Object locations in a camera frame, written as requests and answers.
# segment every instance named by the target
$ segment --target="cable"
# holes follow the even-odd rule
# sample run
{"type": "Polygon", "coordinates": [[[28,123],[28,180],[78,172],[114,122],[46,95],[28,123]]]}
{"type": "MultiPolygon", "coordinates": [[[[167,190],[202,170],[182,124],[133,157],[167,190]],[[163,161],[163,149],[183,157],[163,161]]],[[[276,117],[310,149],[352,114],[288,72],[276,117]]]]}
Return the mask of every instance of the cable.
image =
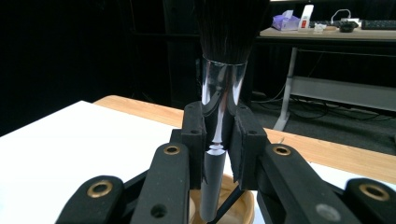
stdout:
{"type": "Polygon", "coordinates": [[[279,99],[276,99],[276,98],[280,95],[280,93],[282,93],[283,90],[285,90],[285,86],[286,86],[286,83],[283,85],[282,89],[280,89],[280,91],[277,93],[277,95],[275,97],[273,97],[272,99],[267,100],[267,101],[251,101],[251,103],[266,104],[266,103],[281,101],[281,100],[283,100],[283,97],[279,98],[279,99]]]}
{"type": "Polygon", "coordinates": [[[349,11],[349,9],[339,9],[339,10],[337,10],[337,11],[334,13],[334,15],[332,15],[332,18],[334,18],[334,16],[337,15],[337,13],[340,12],[340,11],[347,11],[347,12],[349,12],[349,15],[347,16],[347,18],[350,19],[350,11],[349,11]]]}

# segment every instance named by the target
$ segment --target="silver ferrule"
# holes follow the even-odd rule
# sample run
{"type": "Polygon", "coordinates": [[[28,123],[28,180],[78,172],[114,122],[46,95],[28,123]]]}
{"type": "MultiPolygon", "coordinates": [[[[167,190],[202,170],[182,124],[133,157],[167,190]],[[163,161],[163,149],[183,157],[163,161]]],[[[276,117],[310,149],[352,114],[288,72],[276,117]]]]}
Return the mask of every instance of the silver ferrule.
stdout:
{"type": "Polygon", "coordinates": [[[247,63],[217,63],[204,58],[202,105],[209,154],[228,149],[246,67],[247,63]]]}

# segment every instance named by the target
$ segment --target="black device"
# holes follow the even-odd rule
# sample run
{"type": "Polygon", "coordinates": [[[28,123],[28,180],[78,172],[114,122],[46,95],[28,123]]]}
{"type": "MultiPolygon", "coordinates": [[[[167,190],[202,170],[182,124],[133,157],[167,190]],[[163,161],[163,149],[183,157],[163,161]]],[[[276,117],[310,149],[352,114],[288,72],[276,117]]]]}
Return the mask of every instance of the black device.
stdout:
{"type": "MultiPolygon", "coordinates": [[[[257,190],[266,223],[391,223],[396,192],[377,181],[349,180],[346,190],[314,172],[292,147],[271,144],[248,107],[236,109],[228,151],[239,186],[215,222],[244,190],[257,190]]],[[[56,223],[188,223],[189,190],[205,181],[205,124],[201,102],[185,107],[182,129],[159,146],[150,168],[122,183],[97,176],[80,186],[56,223]]]]}
{"type": "Polygon", "coordinates": [[[353,28],[359,27],[359,25],[355,21],[310,21],[309,22],[309,27],[310,28],[315,28],[315,23],[317,24],[323,24],[327,26],[335,26],[337,28],[340,28],[342,25],[350,25],[353,28]]]}
{"type": "Polygon", "coordinates": [[[396,21],[367,21],[361,22],[362,30],[396,30],[396,21]]]}
{"type": "Polygon", "coordinates": [[[344,23],[340,25],[340,32],[341,33],[352,33],[355,29],[355,26],[352,23],[344,23]]]}

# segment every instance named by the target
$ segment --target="desk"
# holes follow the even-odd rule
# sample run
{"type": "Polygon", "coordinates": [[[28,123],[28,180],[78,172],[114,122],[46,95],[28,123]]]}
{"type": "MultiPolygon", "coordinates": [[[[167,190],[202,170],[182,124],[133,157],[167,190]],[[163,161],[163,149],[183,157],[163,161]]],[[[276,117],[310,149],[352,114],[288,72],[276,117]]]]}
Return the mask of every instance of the desk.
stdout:
{"type": "MultiPolygon", "coordinates": [[[[119,96],[107,96],[95,102],[128,114],[180,128],[183,111],[119,96]]],[[[338,170],[396,184],[396,157],[357,147],[344,146],[292,133],[265,129],[270,142],[283,140],[294,147],[307,160],[338,170]]]]}
{"type": "Polygon", "coordinates": [[[297,31],[279,32],[274,28],[268,28],[260,32],[260,37],[263,41],[268,40],[275,44],[289,42],[288,44],[292,46],[282,109],[274,127],[275,130],[282,131],[288,121],[291,94],[396,111],[395,88],[293,75],[297,51],[305,47],[385,49],[388,56],[396,57],[396,31],[367,31],[356,28],[353,33],[340,33],[338,30],[323,33],[314,33],[312,30],[308,33],[299,33],[297,31]]]}

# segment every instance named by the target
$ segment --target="white desk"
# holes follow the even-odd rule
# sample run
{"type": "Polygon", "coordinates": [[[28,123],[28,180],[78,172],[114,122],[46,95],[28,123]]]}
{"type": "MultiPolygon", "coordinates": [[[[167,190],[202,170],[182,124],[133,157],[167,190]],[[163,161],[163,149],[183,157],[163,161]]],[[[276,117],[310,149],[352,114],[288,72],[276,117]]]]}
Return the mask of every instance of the white desk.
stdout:
{"type": "MultiPolygon", "coordinates": [[[[54,223],[86,180],[114,175],[126,182],[147,170],[155,149],[169,141],[174,128],[78,102],[1,137],[0,223],[54,223]]],[[[339,188],[360,176],[310,164],[339,188]]],[[[229,160],[225,173],[232,173],[229,160]]],[[[263,223],[257,204],[255,215],[254,223],[263,223]]]]}
{"type": "MultiPolygon", "coordinates": [[[[353,33],[340,33],[335,31],[324,31],[314,33],[299,33],[297,31],[279,32],[274,28],[268,28],[260,32],[260,36],[269,40],[279,39],[279,41],[290,41],[292,51],[290,57],[289,72],[285,84],[283,103],[280,116],[274,127],[275,130],[282,131],[288,121],[288,105],[290,95],[301,95],[316,99],[334,101],[350,105],[360,105],[383,110],[396,111],[396,89],[373,85],[363,85],[357,83],[346,83],[320,78],[297,77],[294,73],[294,65],[297,52],[300,46],[309,45],[329,45],[345,46],[348,44],[361,46],[385,48],[389,45],[395,48],[396,31],[367,31],[356,28],[353,33]]],[[[396,57],[396,49],[391,57],[396,57]]]]}

